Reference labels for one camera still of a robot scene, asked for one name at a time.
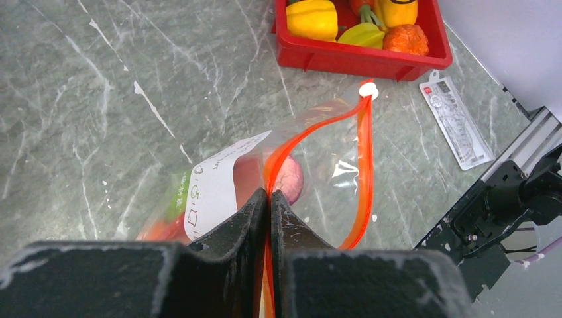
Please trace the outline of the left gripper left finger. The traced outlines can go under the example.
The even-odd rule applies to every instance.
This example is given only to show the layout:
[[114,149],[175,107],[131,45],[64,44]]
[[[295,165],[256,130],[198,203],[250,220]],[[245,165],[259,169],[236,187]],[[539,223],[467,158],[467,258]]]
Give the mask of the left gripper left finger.
[[1,271],[2,317],[258,317],[268,199],[190,244],[42,241]]

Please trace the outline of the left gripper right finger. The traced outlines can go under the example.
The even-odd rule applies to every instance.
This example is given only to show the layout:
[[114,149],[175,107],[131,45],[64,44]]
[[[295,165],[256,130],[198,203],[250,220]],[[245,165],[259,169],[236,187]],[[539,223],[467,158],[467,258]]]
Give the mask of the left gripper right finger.
[[474,317],[457,266],[435,250],[338,250],[270,198],[274,317]]

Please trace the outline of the orange fruit toy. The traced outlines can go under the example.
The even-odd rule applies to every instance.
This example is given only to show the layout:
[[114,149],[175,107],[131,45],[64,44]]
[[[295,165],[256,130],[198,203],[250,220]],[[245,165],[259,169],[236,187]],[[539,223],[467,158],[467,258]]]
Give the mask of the orange fruit toy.
[[182,244],[189,244],[191,240],[184,231],[183,219],[177,218],[167,223],[161,219],[155,221],[148,229],[143,230],[137,240],[141,241],[177,241]]

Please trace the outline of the purple onion toy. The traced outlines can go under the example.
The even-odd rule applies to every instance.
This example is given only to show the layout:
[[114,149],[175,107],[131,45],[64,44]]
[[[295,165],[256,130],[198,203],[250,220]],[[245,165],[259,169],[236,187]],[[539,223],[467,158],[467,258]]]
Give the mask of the purple onion toy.
[[281,191],[289,205],[299,200],[304,188],[304,173],[300,163],[289,154],[284,160],[274,183],[273,192]]

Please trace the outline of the clear zip top bag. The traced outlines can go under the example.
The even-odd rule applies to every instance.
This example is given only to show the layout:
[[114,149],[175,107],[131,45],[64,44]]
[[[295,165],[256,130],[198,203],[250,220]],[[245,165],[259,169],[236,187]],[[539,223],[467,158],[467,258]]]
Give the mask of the clear zip top bag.
[[291,154],[304,173],[302,194],[289,205],[293,214],[331,247],[356,247],[373,206],[372,104],[378,94],[377,85],[368,79],[292,120],[173,171],[164,183],[162,201],[141,232],[159,219],[170,223],[181,218],[192,243],[263,189],[268,212],[259,315],[274,317],[270,198],[281,165]]

